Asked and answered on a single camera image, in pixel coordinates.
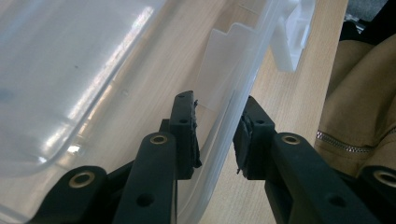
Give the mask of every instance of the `plastic container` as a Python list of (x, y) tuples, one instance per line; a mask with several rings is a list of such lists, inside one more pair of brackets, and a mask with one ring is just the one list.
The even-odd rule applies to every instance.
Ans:
[(274, 30), (304, 12), (303, 35), (284, 45), (303, 47), (313, 5), (2, 1), (0, 220), (27, 221), (68, 170), (133, 160), (174, 96), (194, 90), (203, 166), (178, 182), (178, 222), (198, 222)]

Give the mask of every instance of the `white plastic latch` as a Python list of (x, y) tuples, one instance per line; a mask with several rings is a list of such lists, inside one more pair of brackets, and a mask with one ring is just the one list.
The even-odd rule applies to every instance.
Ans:
[(289, 0), (283, 10), (271, 39), (272, 52), (279, 70), (296, 70), (309, 37), (314, 10), (315, 0)]

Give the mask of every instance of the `zipper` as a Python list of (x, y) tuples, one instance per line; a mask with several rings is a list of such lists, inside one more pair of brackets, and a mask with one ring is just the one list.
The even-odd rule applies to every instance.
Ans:
[[(392, 130), (390, 130), (387, 133), (387, 135), (385, 135), (385, 136), (388, 136), (389, 134), (393, 134), (393, 133), (396, 133), (396, 127), (393, 128)], [(368, 153), (368, 152), (371, 152), (375, 148), (375, 147), (354, 147), (354, 146), (348, 145), (346, 143), (343, 143), (343, 142), (333, 138), (332, 136), (330, 136), (326, 133), (323, 133), (319, 130), (317, 132), (317, 139), (319, 139), (325, 143), (328, 143), (334, 147), (341, 148), (348, 152)]]

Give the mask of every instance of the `wooden table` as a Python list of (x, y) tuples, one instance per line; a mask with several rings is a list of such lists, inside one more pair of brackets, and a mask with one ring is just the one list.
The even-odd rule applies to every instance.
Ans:
[[(68, 170), (96, 165), (111, 172), (133, 160), (143, 137), (157, 132), (161, 120), (169, 118), (173, 96), (192, 89), (211, 29), (227, 30), (233, 22), (250, 24), (257, 19), (247, 16), (238, 5), (241, 2), (167, 1), (152, 25), (158, 29), (141, 36), (79, 130), (72, 143), (79, 152), (63, 152), (59, 160), (36, 174), (1, 177), (0, 205), (18, 212), (10, 212), (17, 220), (27, 220)], [(277, 72), (272, 54), (267, 53), (251, 94), (274, 120), (278, 132), (297, 133), (314, 143), (346, 7), (347, 0), (317, 0), (311, 36), (296, 73)], [(199, 127), (207, 133), (205, 125)], [(263, 222), (274, 222), (264, 183), (237, 175), (230, 149), (201, 223)]]
[[(251, 95), (276, 124), (278, 132), (297, 133), (312, 145), (332, 71), (347, 0), (317, 0), (312, 31), (294, 74), (278, 72), (268, 52)], [(236, 174), (233, 148), (201, 223), (275, 223), (264, 181)]]

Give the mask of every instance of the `brown fabric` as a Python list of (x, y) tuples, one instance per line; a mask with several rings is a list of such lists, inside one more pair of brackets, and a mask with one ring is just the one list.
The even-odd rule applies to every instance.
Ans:
[(319, 130), (371, 153), (347, 152), (317, 140), (315, 149), (335, 169), (357, 175), (363, 165), (396, 169), (396, 35), (373, 47), (340, 42)]

